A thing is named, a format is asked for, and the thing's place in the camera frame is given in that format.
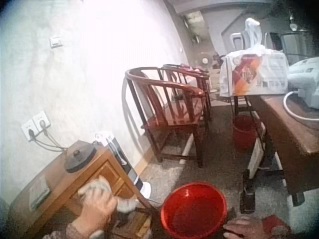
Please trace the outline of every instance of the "wooden chair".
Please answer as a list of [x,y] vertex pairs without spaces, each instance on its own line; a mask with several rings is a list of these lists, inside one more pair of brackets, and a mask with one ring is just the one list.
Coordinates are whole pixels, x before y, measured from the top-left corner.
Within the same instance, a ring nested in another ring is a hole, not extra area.
[[188,84],[187,78],[189,77],[194,77],[196,79],[197,87],[199,87],[205,92],[206,104],[208,108],[207,115],[210,120],[211,119],[210,117],[211,103],[210,103],[210,97],[209,97],[209,72],[207,70],[203,70],[200,68],[192,68],[184,64],[182,65],[165,64],[163,65],[163,68],[174,72],[174,74],[178,76],[178,80],[180,83],[182,81],[181,79],[184,80],[185,84]]
[[[156,73],[158,80],[149,79],[145,71],[151,75]],[[128,70],[125,73],[143,122],[142,128],[145,129],[159,162],[162,162],[163,158],[175,160],[197,159],[198,166],[202,167],[202,144],[199,128],[202,125],[202,115],[207,113],[204,111],[206,108],[205,93],[198,87],[170,80],[170,74],[166,74],[167,80],[165,80],[165,72],[167,72],[167,69],[164,68],[140,67]],[[151,115],[149,117],[145,113],[145,109],[142,108],[143,98],[151,106]],[[204,116],[204,122],[207,128],[207,116]],[[153,134],[153,130],[155,129],[168,131],[181,130],[192,133],[196,147],[196,157],[163,153],[162,150],[168,135],[165,137],[164,143],[160,145],[156,142]]]

